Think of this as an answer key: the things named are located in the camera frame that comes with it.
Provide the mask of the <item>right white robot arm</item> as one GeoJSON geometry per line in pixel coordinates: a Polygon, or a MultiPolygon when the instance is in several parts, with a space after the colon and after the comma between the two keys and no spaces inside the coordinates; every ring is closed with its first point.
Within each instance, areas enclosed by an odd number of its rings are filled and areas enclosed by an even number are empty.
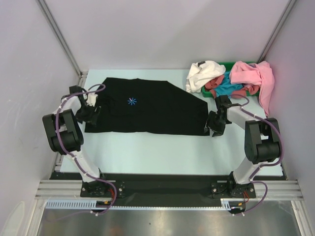
{"type": "Polygon", "coordinates": [[[227,192],[239,197],[245,191],[244,184],[252,182],[264,167],[279,165],[284,157],[278,121],[274,118],[263,119],[244,109],[239,104],[222,105],[217,112],[211,111],[206,127],[213,136],[224,134],[225,126],[234,123],[245,132],[244,150],[246,157],[232,172],[233,181],[228,183],[227,192]]]}

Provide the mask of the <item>black t shirt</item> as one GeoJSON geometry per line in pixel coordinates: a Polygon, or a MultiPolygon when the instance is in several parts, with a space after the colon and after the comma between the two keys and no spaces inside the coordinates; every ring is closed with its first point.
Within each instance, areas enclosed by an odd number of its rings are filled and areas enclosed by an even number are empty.
{"type": "Polygon", "coordinates": [[[208,136],[208,104],[168,81],[106,78],[98,93],[100,112],[87,133],[149,132],[208,136]]]}

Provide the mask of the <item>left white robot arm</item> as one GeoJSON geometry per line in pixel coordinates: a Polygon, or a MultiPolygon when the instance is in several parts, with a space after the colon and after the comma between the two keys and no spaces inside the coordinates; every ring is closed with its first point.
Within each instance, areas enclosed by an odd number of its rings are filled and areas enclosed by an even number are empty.
{"type": "Polygon", "coordinates": [[[100,179],[100,169],[83,150],[84,137],[75,117],[82,107],[78,96],[65,97],[53,113],[43,116],[42,122],[50,149],[70,160],[82,181],[93,182],[91,190],[102,197],[108,193],[109,185],[100,179]]]}

